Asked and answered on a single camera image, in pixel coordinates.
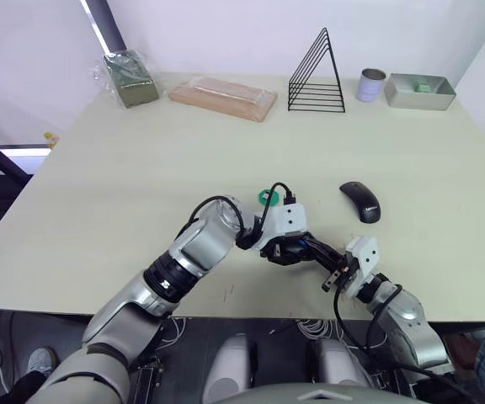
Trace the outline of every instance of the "white table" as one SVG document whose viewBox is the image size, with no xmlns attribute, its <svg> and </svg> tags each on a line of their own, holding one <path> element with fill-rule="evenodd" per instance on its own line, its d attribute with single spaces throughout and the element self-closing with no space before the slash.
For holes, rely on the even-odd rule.
<svg viewBox="0 0 485 404">
<path fill-rule="evenodd" d="M 0 309 L 94 313 L 163 253 L 191 210 L 284 181 L 311 232 L 343 250 L 377 237 L 378 270 L 431 321 L 485 321 L 485 137 L 456 100 L 445 112 L 354 99 L 346 114 L 286 110 L 285 77 L 230 77 L 279 91 L 264 123 L 163 98 L 123 110 L 96 98 L 0 223 Z M 359 180 L 381 220 L 358 221 L 341 183 Z M 327 273 L 234 249 L 199 282 L 180 316 L 331 317 Z M 346 318 L 369 318 L 345 300 Z"/>
</svg>

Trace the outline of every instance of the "green package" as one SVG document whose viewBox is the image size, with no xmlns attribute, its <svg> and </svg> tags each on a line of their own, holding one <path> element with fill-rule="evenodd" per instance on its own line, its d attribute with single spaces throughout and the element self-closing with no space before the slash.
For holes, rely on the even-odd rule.
<svg viewBox="0 0 485 404">
<path fill-rule="evenodd" d="M 151 75 L 133 50 L 120 50 L 103 56 L 115 90 L 126 108 L 158 99 Z"/>
</svg>

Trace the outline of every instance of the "person's foot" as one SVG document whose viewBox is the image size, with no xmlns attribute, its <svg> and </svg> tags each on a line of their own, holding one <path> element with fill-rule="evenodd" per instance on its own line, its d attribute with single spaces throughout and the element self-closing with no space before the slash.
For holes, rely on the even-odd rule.
<svg viewBox="0 0 485 404">
<path fill-rule="evenodd" d="M 50 348 L 37 348 L 29 356 L 29 362 L 27 364 L 27 373 L 40 372 L 44 376 L 48 377 L 54 371 L 57 366 L 57 357 L 53 349 Z"/>
</svg>

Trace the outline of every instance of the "computer mouse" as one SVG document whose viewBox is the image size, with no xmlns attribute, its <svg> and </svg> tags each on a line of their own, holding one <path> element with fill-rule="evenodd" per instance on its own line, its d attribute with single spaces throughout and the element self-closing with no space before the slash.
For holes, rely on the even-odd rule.
<svg viewBox="0 0 485 404">
<path fill-rule="evenodd" d="M 340 187 L 359 212 L 363 223 L 376 223 L 381 218 L 381 207 L 376 196 L 363 183 L 351 181 Z"/>
</svg>

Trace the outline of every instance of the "triangular file holder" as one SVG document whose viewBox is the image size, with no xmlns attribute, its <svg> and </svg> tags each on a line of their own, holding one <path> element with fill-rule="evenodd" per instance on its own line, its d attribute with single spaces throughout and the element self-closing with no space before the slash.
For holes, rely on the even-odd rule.
<svg viewBox="0 0 485 404">
<path fill-rule="evenodd" d="M 312 80 L 308 82 L 327 53 L 333 62 L 334 77 L 332 79 L 335 78 L 335 83 L 322 84 L 312 82 Z M 333 47 L 330 45 L 326 28 L 323 28 L 313 41 L 312 47 L 290 78 L 287 110 L 345 112 L 344 95 L 334 60 Z"/>
</svg>

